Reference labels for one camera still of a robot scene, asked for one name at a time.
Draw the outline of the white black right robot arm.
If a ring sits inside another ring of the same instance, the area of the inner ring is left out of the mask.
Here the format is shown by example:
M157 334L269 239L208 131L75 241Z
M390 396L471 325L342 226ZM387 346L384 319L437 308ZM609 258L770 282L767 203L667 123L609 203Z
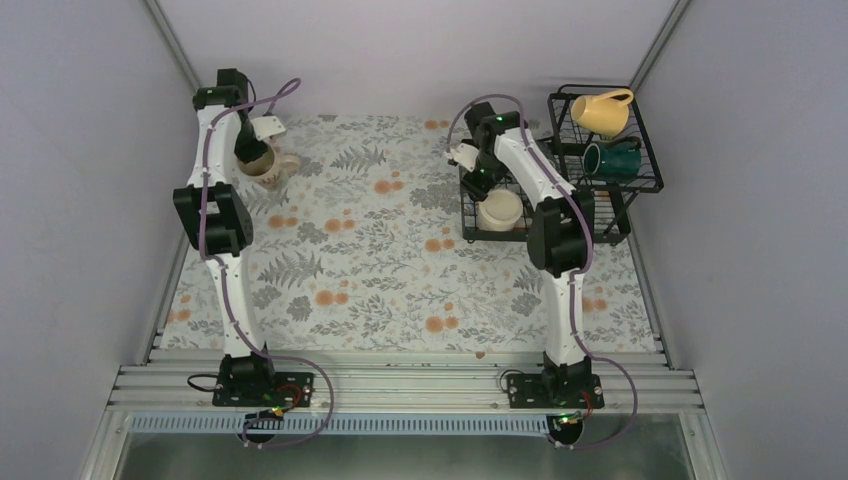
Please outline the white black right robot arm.
M542 278L548 323L541 371L514 376L511 405L601 409L603 388L579 333L583 281L594 252L588 226L594 204L544 158L522 109L498 114L489 100L478 97L461 110L470 136L448 145L446 154L463 168L460 183L473 201L494 198L497 184L510 176L530 205L526 247Z

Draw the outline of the short cream mug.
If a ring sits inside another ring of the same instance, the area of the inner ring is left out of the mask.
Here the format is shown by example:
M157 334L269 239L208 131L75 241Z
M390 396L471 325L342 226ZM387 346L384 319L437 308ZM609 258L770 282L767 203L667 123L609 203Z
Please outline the short cream mug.
M490 232L511 231L523 216L520 197L507 189L490 191L485 200L477 203L477 210L478 228Z

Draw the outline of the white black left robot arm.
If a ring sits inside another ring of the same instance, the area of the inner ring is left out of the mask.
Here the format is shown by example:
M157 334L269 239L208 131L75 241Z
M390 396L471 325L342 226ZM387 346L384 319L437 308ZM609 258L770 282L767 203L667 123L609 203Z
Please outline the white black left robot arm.
M247 207L232 183L237 167L255 175L269 160L269 147L249 118L248 77L221 69L211 87L192 98L199 122L195 164L173 204L191 246L215 283L224 326L223 358L212 388L216 406L261 406L277 394L278 377L255 322L247 249L254 238Z

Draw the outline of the tall floral cream mug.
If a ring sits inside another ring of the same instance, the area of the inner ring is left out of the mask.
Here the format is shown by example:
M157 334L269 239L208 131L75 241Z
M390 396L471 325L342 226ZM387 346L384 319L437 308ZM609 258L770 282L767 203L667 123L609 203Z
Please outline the tall floral cream mug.
M238 161L237 166L253 183L271 191L288 184L301 167L301 157L284 152L280 147L270 147L257 160L248 163Z

